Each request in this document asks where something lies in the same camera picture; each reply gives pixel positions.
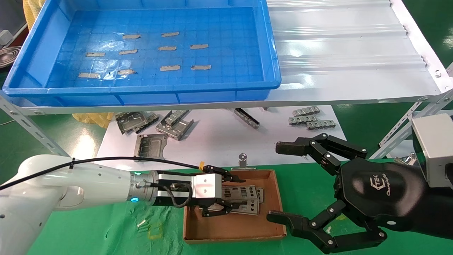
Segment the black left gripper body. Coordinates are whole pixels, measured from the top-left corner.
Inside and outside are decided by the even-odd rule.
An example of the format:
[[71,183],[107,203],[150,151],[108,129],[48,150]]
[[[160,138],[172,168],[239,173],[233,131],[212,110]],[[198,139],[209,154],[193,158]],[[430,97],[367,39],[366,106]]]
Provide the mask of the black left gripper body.
[[162,191],[167,192],[174,207],[186,207],[194,197],[194,178],[186,175],[171,175],[160,173],[157,175],[157,183]]

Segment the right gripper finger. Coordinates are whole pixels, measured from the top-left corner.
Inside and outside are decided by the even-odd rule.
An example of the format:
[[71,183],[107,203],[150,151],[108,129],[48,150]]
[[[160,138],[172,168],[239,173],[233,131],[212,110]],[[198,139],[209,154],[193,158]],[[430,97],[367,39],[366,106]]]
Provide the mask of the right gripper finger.
[[366,231],[363,232],[331,236],[324,231],[324,227],[338,218],[345,208],[346,203],[337,200],[312,220],[276,210],[270,210],[266,218],[269,222],[285,225],[292,236],[309,240],[324,254],[373,248],[387,239],[387,234],[372,221],[364,222]]
[[281,155],[309,155],[332,176],[338,175],[341,168],[341,162],[334,154],[348,160],[367,156],[364,147],[326,133],[312,138],[298,137],[294,142],[277,142],[275,151]]

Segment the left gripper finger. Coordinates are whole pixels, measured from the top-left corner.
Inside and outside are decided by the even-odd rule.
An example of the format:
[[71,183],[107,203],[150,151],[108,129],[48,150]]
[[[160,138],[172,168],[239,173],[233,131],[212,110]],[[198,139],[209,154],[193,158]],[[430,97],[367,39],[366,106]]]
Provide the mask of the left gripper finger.
[[202,217],[214,217],[214,216],[223,216],[227,215],[230,213],[231,210],[233,210],[233,203],[228,202],[226,200],[215,200],[215,204],[221,205],[222,209],[221,210],[214,210],[210,211],[208,209],[208,206],[202,205],[200,208],[202,209]]
[[239,178],[237,175],[233,175],[230,171],[219,168],[216,166],[207,165],[203,167],[204,173],[215,173],[221,176],[222,182],[233,182],[233,183],[245,183],[246,180]]

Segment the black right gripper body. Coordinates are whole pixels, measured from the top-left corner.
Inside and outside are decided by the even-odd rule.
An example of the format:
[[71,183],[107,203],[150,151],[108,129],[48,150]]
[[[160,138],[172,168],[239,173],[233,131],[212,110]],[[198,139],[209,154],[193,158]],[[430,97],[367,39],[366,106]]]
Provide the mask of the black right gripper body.
[[425,222],[427,184],[419,168],[356,158],[341,166],[337,179],[343,214],[360,227],[366,223],[394,231],[415,231]]

